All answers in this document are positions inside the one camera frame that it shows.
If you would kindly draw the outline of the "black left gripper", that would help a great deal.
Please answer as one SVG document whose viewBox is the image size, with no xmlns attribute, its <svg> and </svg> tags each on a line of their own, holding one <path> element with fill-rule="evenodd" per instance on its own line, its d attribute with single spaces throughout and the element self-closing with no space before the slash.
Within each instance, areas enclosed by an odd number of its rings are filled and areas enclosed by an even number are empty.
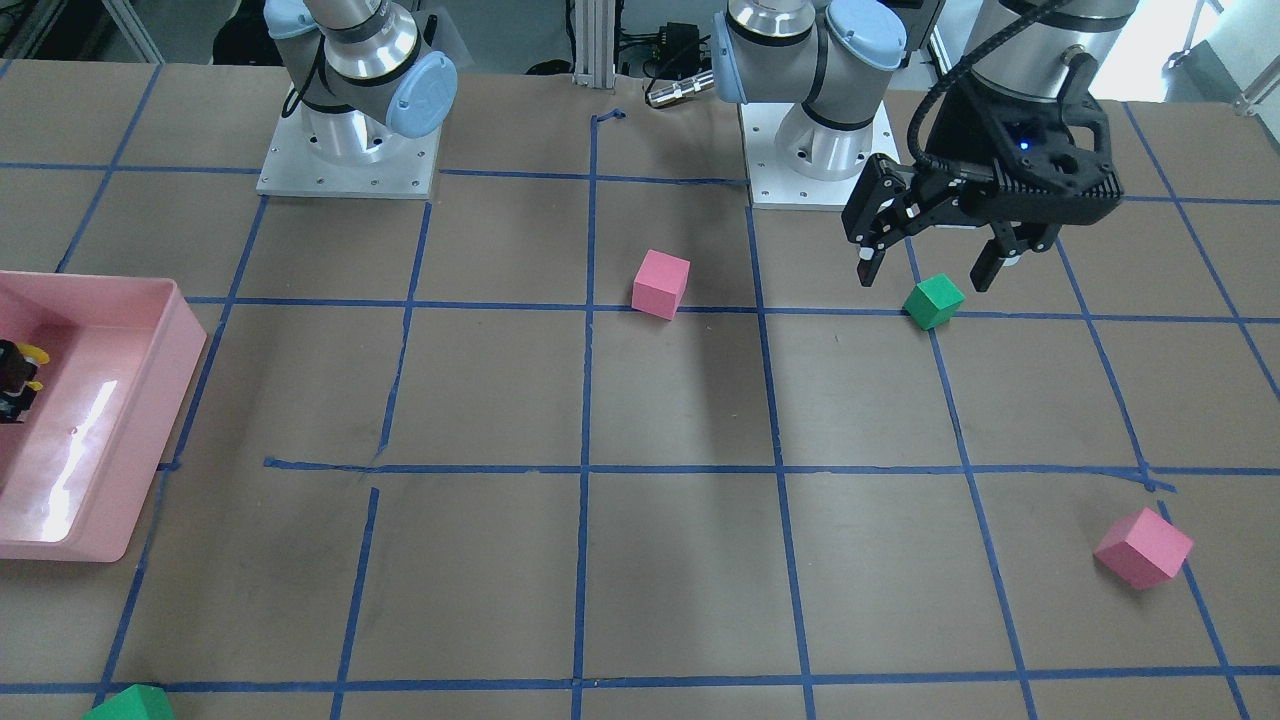
<svg viewBox="0 0 1280 720">
<path fill-rule="evenodd" d="M 941 101 L 924 151 L 934 165 L 914 167 L 873 152 L 841 213 L 858 246 L 858 279 L 870 287 L 884 255 L 899 241 L 946 223 L 983 225 L 987 241 L 970 269 L 977 292 L 1025 252 L 1046 252 L 1061 225 L 1092 225 L 1123 200 L 1106 114 L 1089 95 L 1098 60 L 1065 50 L 1066 72 L 1051 99 L 1029 100 L 980 77 L 974 61 Z"/>
</svg>

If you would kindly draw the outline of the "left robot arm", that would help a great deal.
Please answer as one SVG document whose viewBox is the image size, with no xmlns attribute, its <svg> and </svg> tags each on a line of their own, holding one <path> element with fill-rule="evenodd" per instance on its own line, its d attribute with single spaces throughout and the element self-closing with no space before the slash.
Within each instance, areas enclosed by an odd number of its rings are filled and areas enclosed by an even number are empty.
<svg viewBox="0 0 1280 720">
<path fill-rule="evenodd" d="M 818 181 L 856 181 L 842 210 L 874 283 L 886 252 L 934 225 L 988 227 L 970 272 L 984 292 L 1065 225 L 1124 197 L 1108 118 L 1091 95 L 1134 1 L 986 1 L 965 53 L 908 123 L 909 163 L 870 150 L 876 113 L 908 50 L 878 1 L 730 1 L 710 37 L 727 102 L 787 102 L 780 149 Z"/>
</svg>

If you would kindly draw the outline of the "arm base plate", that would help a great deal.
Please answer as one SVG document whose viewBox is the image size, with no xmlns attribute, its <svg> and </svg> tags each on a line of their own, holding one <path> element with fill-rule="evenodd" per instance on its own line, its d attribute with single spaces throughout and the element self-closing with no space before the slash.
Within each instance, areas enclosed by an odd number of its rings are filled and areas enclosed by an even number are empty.
<svg viewBox="0 0 1280 720">
<path fill-rule="evenodd" d="M 884 104 L 851 131 L 826 127 L 792 102 L 744 104 L 739 115 L 759 209 L 841 211 L 873 155 L 899 159 Z"/>
<path fill-rule="evenodd" d="M 278 120 L 256 190 L 298 199 L 426 201 L 442 128 L 407 138 L 360 111 L 320 113 L 301 102 Z"/>
</svg>

